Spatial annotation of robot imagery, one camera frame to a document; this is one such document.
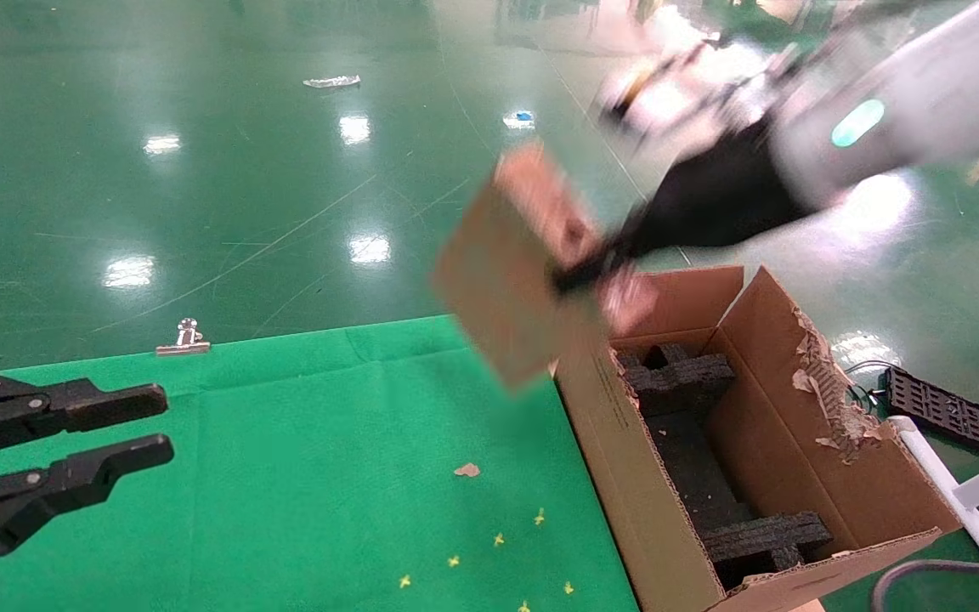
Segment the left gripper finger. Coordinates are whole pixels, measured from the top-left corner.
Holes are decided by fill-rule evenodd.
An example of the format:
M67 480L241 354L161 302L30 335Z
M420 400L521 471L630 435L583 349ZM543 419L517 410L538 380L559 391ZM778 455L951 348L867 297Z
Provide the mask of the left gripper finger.
M104 391L87 378L34 386L0 376L0 450L140 421L167 408L166 391L158 384Z
M45 468L0 475L0 558L52 519L104 503L116 481L173 460L173 443L155 433L74 453Z

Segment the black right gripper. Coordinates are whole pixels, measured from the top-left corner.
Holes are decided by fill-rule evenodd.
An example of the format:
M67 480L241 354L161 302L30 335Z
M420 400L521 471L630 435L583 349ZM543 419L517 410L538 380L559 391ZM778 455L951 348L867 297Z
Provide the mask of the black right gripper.
M660 249L723 248L820 212L778 170L772 117L719 136L707 150L672 164L625 228L570 267L554 289L571 294Z

